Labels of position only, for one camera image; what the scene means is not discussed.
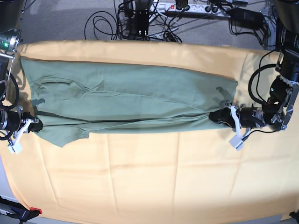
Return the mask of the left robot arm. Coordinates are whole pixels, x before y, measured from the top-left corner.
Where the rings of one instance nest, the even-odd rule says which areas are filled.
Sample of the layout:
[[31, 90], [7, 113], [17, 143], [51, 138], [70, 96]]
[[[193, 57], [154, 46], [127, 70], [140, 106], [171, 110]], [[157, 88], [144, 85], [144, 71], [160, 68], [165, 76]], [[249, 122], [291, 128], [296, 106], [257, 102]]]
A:
[[[250, 77], [248, 93], [260, 107], [235, 106], [209, 114], [209, 119], [216, 124], [231, 128], [269, 127], [271, 132], [285, 130], [293, 114], [293, 107], [299, 94], [299, 2], [297, 0], [274, 1], [278, 18], [284, 26], [281, 32], [280, 54], [276, 64], [260, 66]], [[264, 70], [274, 68], [279, 75], [273, 81], [267, 100], [254, 96], [252, 84]]]

